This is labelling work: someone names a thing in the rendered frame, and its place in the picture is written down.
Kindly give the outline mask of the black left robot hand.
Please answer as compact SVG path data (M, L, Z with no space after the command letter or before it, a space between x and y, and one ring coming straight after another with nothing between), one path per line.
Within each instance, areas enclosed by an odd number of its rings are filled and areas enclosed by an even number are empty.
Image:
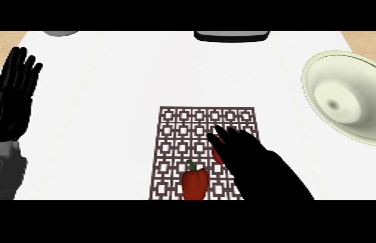
M42 68L27 48L14 47L0 72L0 142L18 140L27 132Z

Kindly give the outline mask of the brown patterned placemat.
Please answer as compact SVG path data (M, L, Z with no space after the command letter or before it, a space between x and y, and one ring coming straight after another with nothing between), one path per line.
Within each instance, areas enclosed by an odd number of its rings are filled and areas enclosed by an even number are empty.
M184 174L191 159L209 172L206 200L241 200L234 176L214 161L206 135L214 127L247 131L259 137L254 107L161 106L155 147L151 200L184 199Z

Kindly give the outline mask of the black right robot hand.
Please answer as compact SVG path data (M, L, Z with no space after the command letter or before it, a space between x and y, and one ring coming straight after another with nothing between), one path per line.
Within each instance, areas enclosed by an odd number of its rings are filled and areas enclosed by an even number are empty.
M207 140L216 146L244 200L313 201L310 190L279 155L268 150L244 130L216 128Z

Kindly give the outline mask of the black and grey appliance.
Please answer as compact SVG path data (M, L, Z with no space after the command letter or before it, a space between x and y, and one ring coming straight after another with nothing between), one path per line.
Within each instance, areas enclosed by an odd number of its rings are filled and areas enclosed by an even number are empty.
M220 43L242 43L263 41L269 31L195 31L198 40Z

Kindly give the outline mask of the grey round object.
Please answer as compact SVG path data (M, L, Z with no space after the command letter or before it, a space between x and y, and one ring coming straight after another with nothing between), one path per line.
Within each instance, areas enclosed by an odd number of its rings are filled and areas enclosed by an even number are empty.
M43 31L52 37L64 37L76 34L79 31Z

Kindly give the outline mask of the red bell pepper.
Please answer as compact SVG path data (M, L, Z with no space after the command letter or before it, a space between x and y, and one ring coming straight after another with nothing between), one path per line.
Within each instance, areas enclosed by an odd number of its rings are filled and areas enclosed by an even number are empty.
M189 171L184 174L184 198L185 200L204 200L209 189L209 172L198 169L192 160L188 161Z

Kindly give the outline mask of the pale green bowl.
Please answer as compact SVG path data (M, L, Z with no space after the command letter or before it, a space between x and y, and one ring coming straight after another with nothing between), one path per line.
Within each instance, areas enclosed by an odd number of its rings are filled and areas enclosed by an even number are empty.
M376 62L353 52L328 51L307 61L303 90L331 127L376 145Z

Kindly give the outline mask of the red tomato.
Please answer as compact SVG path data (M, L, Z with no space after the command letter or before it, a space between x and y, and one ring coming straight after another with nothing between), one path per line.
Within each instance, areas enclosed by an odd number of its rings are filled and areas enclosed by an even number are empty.
M217 138L217 140L220 141L220 143L223 143L222 138L220 138L219 136L217 136L216 138ZM217 152L216 146L212 147L212 156L213 156L213 159L214 159L216 163L219 163L220 165L223 165L222 157L220 157L220 154L219 154L219 152Z

